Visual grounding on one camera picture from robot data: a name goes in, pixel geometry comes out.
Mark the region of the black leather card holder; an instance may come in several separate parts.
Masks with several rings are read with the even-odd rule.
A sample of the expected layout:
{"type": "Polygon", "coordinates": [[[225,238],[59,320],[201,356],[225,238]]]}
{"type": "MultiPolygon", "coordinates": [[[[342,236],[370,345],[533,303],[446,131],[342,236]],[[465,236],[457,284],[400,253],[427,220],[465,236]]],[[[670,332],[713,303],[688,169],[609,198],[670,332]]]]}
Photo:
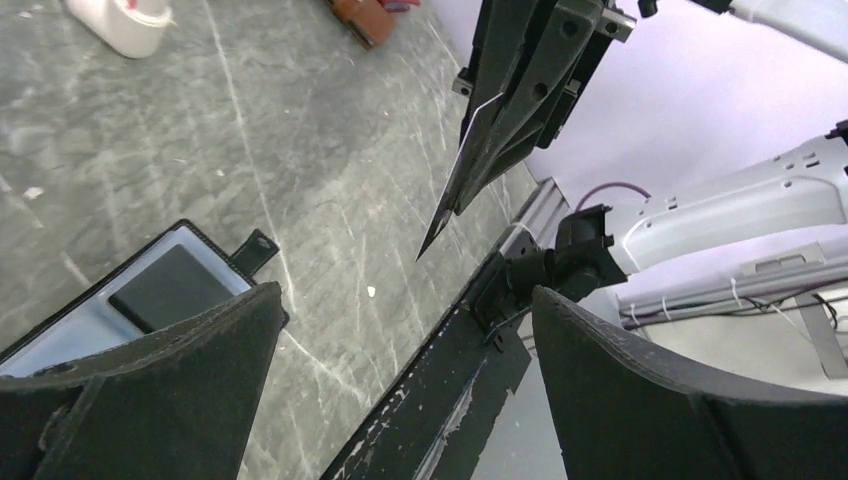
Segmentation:
{"type": "Polygon", "coordinates": [[[31,376],[204,313],[255,286],[278,252],[255,229],[227,253],[181,219],[6,348],[1,373],[31,376]]]}

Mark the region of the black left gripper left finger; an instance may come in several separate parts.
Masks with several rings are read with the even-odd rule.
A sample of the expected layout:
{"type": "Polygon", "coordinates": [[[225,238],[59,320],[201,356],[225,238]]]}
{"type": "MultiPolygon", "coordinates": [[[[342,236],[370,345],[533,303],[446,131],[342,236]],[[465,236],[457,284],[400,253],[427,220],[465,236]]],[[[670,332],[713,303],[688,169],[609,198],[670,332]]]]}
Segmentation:
{"type": "Polygon", "coordinates": [[[5,479],[234,479],[285,324],[275,282],[1,380],[5,479]]]}

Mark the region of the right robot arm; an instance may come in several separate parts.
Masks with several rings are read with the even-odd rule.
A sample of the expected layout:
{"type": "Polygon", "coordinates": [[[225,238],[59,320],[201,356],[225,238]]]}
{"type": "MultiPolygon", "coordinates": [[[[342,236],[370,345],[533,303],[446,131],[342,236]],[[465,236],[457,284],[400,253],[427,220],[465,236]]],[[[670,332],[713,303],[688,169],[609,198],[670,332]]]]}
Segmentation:
{"type": "MultiPolygon", "coordinates": [[[[490,183],[557,137],[611,43],[636,18],[612,1],[486,1],[454,88],[467,100],[460,145],[429,246],[490,183]]],[[[469,309],[493,337],[529,309],[537,287],[579,301],[687,254],[847,220],[847,126],[751,167],[636,207],[578,209],[555,244],[499,260],[469,309]]]]}

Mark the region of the black VIP card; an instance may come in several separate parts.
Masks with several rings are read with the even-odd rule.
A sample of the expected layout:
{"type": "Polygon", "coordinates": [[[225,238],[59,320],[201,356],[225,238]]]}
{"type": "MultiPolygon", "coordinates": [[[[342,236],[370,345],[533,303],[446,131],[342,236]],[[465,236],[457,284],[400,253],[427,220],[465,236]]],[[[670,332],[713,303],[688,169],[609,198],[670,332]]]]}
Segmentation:
{"type": "Polygon", "coordinates": [[[472,115],[468,121],[467,129],[460,136],[460,145],[456,154],[456,158],[453,162],[450,175],[448,176],[448,179],[442,189],[440,199],[435,208],[431,223],[424,235],[415,261],[418,261],[423,257],[425,252],[440,235],[440,233],[445,229],[451,217],[454,215],[456,198],[458,196],[458,192],[461,190],[461,187],[464,184],[464,180],[462,179],[462,177],[464,176],[463,162],[467,157],[470,156],[470,149],[472,143],[470,137],[476,135],[476,131],[478,130],[477,124],[479,123],[479,118],[481,117],[482,112],[490,110],[491,105],[496,104],[502,96],[503,93],[498,93],[497,95],[483,102],[480,106],[473,110],[472,115]]]}

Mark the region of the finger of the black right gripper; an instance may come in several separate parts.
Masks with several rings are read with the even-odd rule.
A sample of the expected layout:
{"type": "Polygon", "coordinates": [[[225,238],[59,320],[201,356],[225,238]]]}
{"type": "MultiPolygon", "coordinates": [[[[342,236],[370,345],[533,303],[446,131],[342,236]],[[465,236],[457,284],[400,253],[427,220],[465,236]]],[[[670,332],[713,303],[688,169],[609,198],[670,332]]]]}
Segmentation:
{"type": "Polygon", "coordinates": [[[485,1],[467,67],[471,93],[453,185],[461,214],[494,178],[508,144],[537,133],[538,115],[589,43],[600,1],[485,1]]]}
{"type": "Polygon", "coordinates": [[[522,161],[508,144],[528,123],[538,103],[518,93],[523,70],[550,17],[548,1],[483,1],[472,37],[468,64],[458,75],[459,90],[467,91],[468,104],[460,136],[475,108],[503,93],[491,109],[482,112],[476,135],[470,137],[470,156],[463,162],[464,184],[455,203],[461,214],[495,179],[522,161]]]}

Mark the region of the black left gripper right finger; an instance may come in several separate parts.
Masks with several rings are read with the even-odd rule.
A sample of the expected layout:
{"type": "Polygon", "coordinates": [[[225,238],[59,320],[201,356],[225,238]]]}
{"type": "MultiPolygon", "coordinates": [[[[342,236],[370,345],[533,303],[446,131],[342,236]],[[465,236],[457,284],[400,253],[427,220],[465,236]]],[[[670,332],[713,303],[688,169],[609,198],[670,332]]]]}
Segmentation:
{"type": "Polygon", "coordinates": [[[535,346],[570,479],[843,479],[847,400],[687,358],[533,293],[535,346]]]}

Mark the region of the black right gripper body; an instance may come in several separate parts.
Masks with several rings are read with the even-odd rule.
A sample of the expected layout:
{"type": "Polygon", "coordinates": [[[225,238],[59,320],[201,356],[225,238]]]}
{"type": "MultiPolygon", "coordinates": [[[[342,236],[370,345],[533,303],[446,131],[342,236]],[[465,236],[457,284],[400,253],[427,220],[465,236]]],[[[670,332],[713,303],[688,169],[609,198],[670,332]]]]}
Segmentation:
{"type": "Polygon", "coordinates": [[[468,64],[461,135],[480,149],[546,149],[634,17],[612,1],[485,1],[468,64]]]}

